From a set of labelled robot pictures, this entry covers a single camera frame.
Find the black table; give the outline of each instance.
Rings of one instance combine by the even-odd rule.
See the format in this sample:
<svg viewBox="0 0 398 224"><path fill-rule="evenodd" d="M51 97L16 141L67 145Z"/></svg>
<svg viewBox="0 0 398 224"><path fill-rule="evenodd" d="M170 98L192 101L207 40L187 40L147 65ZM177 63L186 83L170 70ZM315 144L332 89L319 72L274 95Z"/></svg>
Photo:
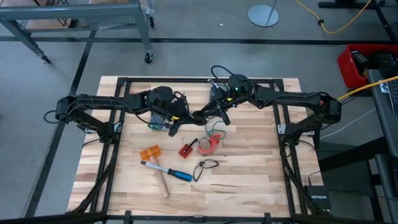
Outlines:
<svg viewBox="0 0 398 224"><path fill-rule="evenodd" d="M374 83L383 80L378 70L369 71L369 82ZM383 187L387 207L390 213L391 222L398 223L398 198L394 198L392 181L389 175L391 166L389 158L398 158L398 116L394 115L391 108L391 101L387 93L382 93L379 86L372 88L374 104L384 135L378 139L369 141L348 151L319 160L322 172L336 169L359 161L367 161L375 158L378 174L371 176L371 184L374 188L377 185ZM379 202L372 203L376 221L382 221Z"/></svg>

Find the metal cart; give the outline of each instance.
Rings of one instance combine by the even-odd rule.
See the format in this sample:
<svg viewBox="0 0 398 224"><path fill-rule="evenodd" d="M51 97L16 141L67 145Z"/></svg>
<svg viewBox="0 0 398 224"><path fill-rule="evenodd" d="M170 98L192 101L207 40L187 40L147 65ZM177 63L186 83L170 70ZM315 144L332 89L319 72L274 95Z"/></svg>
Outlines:
<svg viewBox="0 0 398 224"><path fill-rule="evenodd" d="M138 0L129 3L70 5L67 0L47 0L45 5L0 7L0 23L25 44L43 62L51 63L43 50L31 37L33 32L57 32L79 30L139 29L146 54L145 62L154 58L150 44L148 23L154 27L151 15L144 13ZM30 29L26 21L56 19L60 27Z"/></svg>

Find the wooden table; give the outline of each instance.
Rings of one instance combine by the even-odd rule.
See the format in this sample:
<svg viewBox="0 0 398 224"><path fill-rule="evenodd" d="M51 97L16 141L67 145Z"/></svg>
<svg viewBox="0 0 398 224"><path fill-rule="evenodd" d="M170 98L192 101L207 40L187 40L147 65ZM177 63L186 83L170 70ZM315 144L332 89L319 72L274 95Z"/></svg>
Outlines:
<svg viewBox="0 0 398 224"><path fill-rule="evenodd" d="M113 96L117 79L102 77L97 95ZM299 80L296 78L285 78L284 84L285 91L300 91ZM201 109L208 102L209 83L133 82L130 92L140 92L161 85L185 93L191 111ZM290 106L289 111L292 122L306 117L305 108ZM93 116L108 121L109 113L110 111L93 111ZM258 110L245 103L230 109L228 116L231 125L217 125L217 128L228 133L213 155L203 157L194 148L184 159L178 154L182 147L182 138L184 142L190 142L203 137L204 126L181 126L178 133L171 138L167 132L151 130L133 114L126 114L108 213L123 215L126 210L131 210L133 215L263 217L265 212L269 212L272 217L289 217L272 107ZM150 114L146 113L142 118L148 121ZM212 119L210 123L218 120L220 119ZM96 138L96 134L89 134L86 141ZM312 139L306 136L302 136L302 140L312 143ZM140 165L139 152L155 144L162 150L159 163L165 168L191 174L198 162L207 158L216 159L220 166L205 169L198 182L184 182L165 175L170 197L163 198L154 170ZM308 144L301 143L296 148L305 185L308 175L319 170L317 155ZM102 144L98 142L83 148L69 210L77 207L94 186L101 151ZM312 175L311 181L314 185L322 185L320 173ZM294 185L293 192L296 212L300 213ZM104 190L99 196L98 210L102 206L103 193Z"/></svg>

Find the cart wheel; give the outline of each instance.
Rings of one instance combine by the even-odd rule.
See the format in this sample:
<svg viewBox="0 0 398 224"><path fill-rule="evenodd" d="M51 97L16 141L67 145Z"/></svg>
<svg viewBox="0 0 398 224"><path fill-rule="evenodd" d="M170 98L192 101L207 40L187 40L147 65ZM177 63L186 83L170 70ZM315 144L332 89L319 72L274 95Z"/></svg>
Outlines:
<svg viewBox="0 0 398 224"><path fill-rule="evenodd" d="M42 60L43 60L43 63L44 63L44 64L46 64L46 63L47 63L47 64L51 64L51 61L47 58L47 56L43 56L43 57L42 57Z"/></svg>
<svg viewBox="0 0 398 224"><path fill-rule="evenodd" d="M149 25L150 25L152 28L155 28L155 22L154 22L154 18L153 18L152 16L149 17Z"/></svg>
<svg viewBox="0 0 398 224"><path fill-rule="evenodd" d="M149 54L149 53L145 54L145 62L146 63L151 63L153 59L154 59L154 55L153 54Z"/></svg>

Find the red electronic component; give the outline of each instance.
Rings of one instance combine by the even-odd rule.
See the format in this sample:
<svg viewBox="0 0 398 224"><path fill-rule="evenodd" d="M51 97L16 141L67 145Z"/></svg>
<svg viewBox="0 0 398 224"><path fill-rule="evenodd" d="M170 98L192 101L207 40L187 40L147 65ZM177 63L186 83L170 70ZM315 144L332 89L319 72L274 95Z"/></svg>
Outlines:
<svg viewBox="0 0 398 224"><path fill-rule="evenodd" d="M195 142L197 142L198 139L195 139L191 142L191 144L187 145L185 144L184 147L180 150L179 154L185 158L192 152L192 146L194 145Z"/></svg>

